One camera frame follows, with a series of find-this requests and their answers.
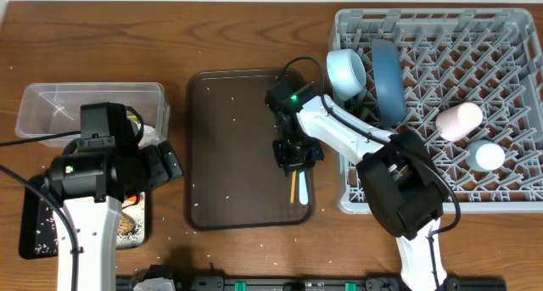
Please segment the wooden chopstick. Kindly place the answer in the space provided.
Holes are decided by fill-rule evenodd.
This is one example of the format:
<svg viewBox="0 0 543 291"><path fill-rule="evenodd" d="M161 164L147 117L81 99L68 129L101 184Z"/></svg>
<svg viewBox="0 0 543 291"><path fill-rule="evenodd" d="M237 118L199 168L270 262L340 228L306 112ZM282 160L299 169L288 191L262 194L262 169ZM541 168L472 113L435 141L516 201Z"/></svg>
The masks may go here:
<svg viewBox="0 0 543 291"><path fill-rule="evenodd" d="M292 176L291 176L291 189L290 189L290 198L289 198L290 204L293 204L294 199L295 199L296 184L297 184L296 177L297 177L297 171L293 171Z"/></svg>

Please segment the white tissue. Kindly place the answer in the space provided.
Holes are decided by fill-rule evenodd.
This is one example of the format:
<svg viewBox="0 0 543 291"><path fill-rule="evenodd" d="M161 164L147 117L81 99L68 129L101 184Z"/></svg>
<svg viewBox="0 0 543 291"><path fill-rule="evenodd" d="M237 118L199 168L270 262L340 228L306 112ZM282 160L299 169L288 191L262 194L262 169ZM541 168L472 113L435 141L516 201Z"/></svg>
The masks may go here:
<svg viewBox="0 0 543 291"><path fill-rule="evenodd" d="M151 144L162 143L164 140L164 136L160 131L157 131L152 126L145 125L143 127L143 137L138 146L143 148Z"/></svg>

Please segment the light blue plastic knife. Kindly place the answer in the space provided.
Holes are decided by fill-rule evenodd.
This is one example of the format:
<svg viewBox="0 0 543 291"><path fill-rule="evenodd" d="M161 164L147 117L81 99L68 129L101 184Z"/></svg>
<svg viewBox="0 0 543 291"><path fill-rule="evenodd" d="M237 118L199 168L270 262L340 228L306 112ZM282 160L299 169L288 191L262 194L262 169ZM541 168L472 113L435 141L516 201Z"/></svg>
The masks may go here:
<svg viewBox="0 0 543 291"><path fill-rule="evenodd" d="M308 187L304 171L298 173L299 176L299 203L307 205L309 203Z"/></svg>

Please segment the green snack wrapper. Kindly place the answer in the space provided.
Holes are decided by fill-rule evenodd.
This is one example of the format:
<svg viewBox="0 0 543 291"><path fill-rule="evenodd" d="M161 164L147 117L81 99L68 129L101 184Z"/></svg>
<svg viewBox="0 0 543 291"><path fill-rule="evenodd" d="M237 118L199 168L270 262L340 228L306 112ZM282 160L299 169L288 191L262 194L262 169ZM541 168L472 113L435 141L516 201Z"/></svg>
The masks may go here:
<svg viewBox="0 0 543 291"><path fill-rule="evenodd" d="M137 134L141 128L141 122L135 115L129 115L127 119L130 121L132 125L132 130L134 131L135 134Z"/></svg>

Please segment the light blue rice bowl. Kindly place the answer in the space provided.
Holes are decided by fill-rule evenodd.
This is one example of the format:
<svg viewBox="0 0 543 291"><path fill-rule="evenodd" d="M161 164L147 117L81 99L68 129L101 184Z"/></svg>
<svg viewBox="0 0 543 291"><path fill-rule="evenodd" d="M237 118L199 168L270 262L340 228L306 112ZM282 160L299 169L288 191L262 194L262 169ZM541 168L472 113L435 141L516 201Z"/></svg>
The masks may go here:
<svg viewBox="0 0 543 291"><path fill-rule="evenodd" d="M342 101L366 91L366 71L353 49L340 49L327 54L327 75L333 90Z"/></svg>

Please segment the dark blue plate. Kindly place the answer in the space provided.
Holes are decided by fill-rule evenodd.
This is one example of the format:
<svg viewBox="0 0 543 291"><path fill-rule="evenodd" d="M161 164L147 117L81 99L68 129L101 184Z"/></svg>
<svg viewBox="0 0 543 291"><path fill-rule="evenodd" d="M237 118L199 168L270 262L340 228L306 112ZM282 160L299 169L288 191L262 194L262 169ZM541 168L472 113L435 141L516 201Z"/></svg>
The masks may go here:
<svg viewBox="0 0 543 291"><path fill-rule="evenodd" d="M383 127L395 126L406 115L405 92L398 51L388 40L374 39L371 45L380 123Z"/></svg>

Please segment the pink cup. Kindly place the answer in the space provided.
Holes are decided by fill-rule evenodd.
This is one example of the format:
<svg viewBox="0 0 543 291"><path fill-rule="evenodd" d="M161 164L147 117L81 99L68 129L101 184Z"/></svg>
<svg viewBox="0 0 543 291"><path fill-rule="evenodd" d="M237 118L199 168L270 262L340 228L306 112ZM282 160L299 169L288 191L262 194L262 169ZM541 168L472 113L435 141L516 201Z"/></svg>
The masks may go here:
<svg viewBox="0 0 543 291"><path fill-rule="evenodd" d="M438 114L435 125L440 136L456 142L477 128L483 121L483 112L477 104L458 104Z"/></svg>

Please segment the light blue cup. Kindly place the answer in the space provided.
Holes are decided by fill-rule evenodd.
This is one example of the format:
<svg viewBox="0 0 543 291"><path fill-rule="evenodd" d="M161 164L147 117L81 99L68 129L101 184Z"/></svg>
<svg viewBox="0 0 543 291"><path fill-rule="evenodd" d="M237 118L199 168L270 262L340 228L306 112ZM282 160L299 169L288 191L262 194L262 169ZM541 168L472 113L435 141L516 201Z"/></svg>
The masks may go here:
<svg viewBox="0 0 543 291"><path fill-rule="evenodd" d="M468 152L467 165L475 171L494 171L505 162L504 149L497 143L488 140L478 140L470 143L466 151Z"/></svg>

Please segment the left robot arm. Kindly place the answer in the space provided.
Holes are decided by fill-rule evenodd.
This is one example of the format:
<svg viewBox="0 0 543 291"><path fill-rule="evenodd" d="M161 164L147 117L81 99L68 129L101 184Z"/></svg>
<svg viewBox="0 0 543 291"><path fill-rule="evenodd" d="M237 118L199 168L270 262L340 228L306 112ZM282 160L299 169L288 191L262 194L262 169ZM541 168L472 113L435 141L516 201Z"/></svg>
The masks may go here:
<svg viewBox="0 0 543 291"><path fill-rule="evenodd" d="M124 104L81 106L81 129L33 185L1 171L34 193L53 211L58 239L59 290L115 289L116 237L123 202L182 177L167 141L144 148L144 124Z"/></svg>

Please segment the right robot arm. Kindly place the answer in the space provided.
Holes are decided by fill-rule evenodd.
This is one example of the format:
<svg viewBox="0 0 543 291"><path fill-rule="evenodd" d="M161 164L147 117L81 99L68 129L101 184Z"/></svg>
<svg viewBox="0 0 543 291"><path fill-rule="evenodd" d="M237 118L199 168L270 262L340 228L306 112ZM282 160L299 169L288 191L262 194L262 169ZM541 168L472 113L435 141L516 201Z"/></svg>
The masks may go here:
<svg viewBox="0 0 543 291"><path fill-rule="evenodd" d="M279 138L272 144L285 173L324 158L327 144L355 165L372 215L396 239L400 276L411 290L443 290L447 273L439 235L461 218L458 199L439 175L423 140L370 126L338 106L323 90L287 76L283 67L267 91Z"/></svg>

